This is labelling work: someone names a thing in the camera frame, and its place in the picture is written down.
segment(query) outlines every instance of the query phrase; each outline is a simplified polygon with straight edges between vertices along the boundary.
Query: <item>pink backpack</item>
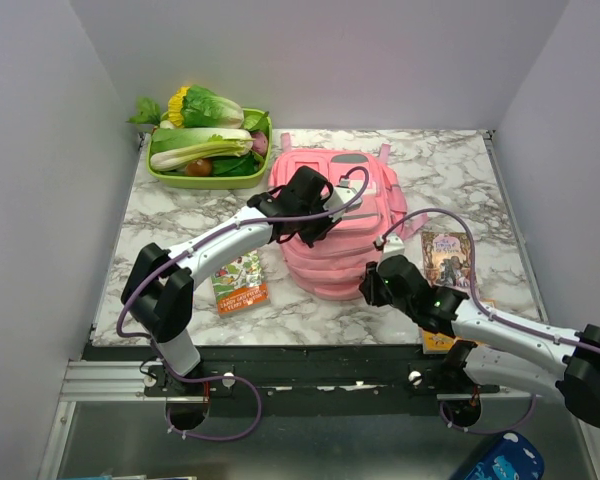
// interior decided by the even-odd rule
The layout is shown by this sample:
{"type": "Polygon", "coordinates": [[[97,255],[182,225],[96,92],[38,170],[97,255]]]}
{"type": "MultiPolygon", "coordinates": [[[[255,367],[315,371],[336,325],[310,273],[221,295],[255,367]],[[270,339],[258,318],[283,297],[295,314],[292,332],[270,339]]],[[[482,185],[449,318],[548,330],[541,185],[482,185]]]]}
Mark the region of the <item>pink backpack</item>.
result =
{"type": "MultiPolygon", "coordinates": [[[[387,166],[390,147],[383,144],[379,158],[375,158],[368,153],[343,150],[292,150],[289,134],[284,133],[281,138],[284,152],[273,165],[270,187],[288,183],[303,165],[320,172],[333,184],[338,184],[355,166],[369,171],[369,186],[362,196],[362,205],[345,214],[326,239],[316,242],[313,248],[297,237],[280,245],[291,277],[298,286],[326,300],[357,298],[361,296],[358,285],[365,265],[380,259],[381,253],[374,248],[373,241],[407,213],[407,201],[398,185],[398,177],[387,166]]],[[[354,172],[350,180],[353,188],[359,188],[364,174],[354,172]]],[[[423,215],[414,219],[408,229],[401,226],[396,233],[405,239],[426,221],[423,215]]]]}

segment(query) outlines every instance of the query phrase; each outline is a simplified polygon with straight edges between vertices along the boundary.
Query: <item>vegetables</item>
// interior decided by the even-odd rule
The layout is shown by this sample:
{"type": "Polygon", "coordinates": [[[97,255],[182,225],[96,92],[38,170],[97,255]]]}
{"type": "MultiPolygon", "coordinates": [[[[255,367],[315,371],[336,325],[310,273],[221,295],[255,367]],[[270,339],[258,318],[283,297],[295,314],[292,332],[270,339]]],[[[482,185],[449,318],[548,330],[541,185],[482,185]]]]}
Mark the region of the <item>vegetables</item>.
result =
{"type": "Polygon", "coordinates": [[[159,128],[153,132],[151,137],[151,152],[160,153],[220,140],[245,141],[249,148],[253,143],[251,134],[238,128],[176,128],[173,130],[159,128]]]}
{"type": "Polygon", "coordinates": [[[208,177],[211,175],[213,162],[208,158],[200,158],[191,162],[184,169],[184,174],[188,177],[208,177]]]}
{"type": "Polygon", "coordinates": [[[268,118],[269,112],[250,112],[244,116],[242,128],[249,130],[250,132],[266,130],[269,124],[268,118]]]}
{"type": "Polygon", "coordinates": [[[249,152],[248,155],[239,158],[214,158],[212,161],[213,177],[246,177],[257,173],[264,164],[264,158],[255,153],[249,152]]]}
{"type": "Polygon", "coordinates": [[[240,128],[244,121],[240,105],[197,85],[187,90],[180,113],[185,127],[240,128]]]}
{"type": "Polygon", "coordinates": [[[267,154],[267,149],[269,148],[269,140],[267,140],[267,136],[258,131],[252,133],[251,137],[253,138],[253,147],[251,147],[251,149],[258,155],[264,157],[267,154]]]}
{"type": "Polygon", "coordinates": [[[182,99],[187,94],[189,87],[180,87],[176,94],[169,99],[169,103],[167,104],[167,114],[169,115],[169,121],[173,123],[176,127],[182,127],[182,122],[184,119],[182,118],[182,99]]]}
{"type": "Polygon", "coordinates": [[[129,123],[160,124],[160,105],[148,97],[138,97],[136,100],[136,114],[127,120],[129,123]]]}
{"type": "Polygon", "coordinates": [[[151,168],[175,170],[205,157],[242,156],[253,141],[246,130],[223,128],[162,129],[153,133],[151,168]]]}

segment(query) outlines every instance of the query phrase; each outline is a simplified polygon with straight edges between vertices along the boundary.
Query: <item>gray floor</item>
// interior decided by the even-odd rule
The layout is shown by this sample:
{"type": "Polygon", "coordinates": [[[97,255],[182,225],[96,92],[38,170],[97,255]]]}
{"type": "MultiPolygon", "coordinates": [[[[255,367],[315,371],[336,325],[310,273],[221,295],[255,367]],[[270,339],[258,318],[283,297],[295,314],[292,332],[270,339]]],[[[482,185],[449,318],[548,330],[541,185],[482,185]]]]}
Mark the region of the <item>gray floor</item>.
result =
{"type": "MultiPolygon", "coordinates": [[[[483,427],[506,425],[527,405],[492,400],[483,427]]],[[[250,437],[218,444],[167,435],[163,406],[86,403],[78,407],[62,477],[197,475],[198,480],[447,479],[480,437],[445,428],[436,417],[406,415],[265,418],[250,437]]],[[[205,433],[237,432],[248,419],[210,419],[205,433]]],[[[595,478],[579,428],[557,405],[539,404],[519,430],[545,459],[545,479],[595,478]]]]}

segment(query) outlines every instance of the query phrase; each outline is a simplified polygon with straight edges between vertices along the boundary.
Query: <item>yellow flower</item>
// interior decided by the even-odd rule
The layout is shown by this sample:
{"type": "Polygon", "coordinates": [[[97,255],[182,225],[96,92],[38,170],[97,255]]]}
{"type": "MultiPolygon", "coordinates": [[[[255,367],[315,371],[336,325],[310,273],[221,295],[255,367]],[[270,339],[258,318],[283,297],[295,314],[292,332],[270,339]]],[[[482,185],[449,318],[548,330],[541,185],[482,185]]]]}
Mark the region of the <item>yellow flower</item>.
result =
{"type": "Polygon", "coordinates": [[[180,87],[176,94],[169,99],[167,104],[167,112],[169,113],[169,121],[177,128],[182,128],[184,118],[182,117],[182,99],[189,91],[189,87],[180,87]]]}

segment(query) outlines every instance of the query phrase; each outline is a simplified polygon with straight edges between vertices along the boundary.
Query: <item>backpack handle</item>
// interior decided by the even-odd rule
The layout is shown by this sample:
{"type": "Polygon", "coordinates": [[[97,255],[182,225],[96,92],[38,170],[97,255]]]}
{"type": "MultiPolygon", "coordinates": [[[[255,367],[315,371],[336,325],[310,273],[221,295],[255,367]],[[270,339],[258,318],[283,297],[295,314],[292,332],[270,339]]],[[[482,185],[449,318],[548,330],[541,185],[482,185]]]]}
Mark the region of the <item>backpack handle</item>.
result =
{"type": "Polygon", "coordinates": [[[389,152],[391,151],[391,145],[383,143],[380,147],[380,154],[378,155],[378,161],[387,165],[389,163],[389,152]]]}
{"type": "Polygon", "coordinates": [[[283,152],[290,152],[293,147],[291,147],[291,135],[287,132],[280,135],[280,143],[282,144],[283,152]]]}

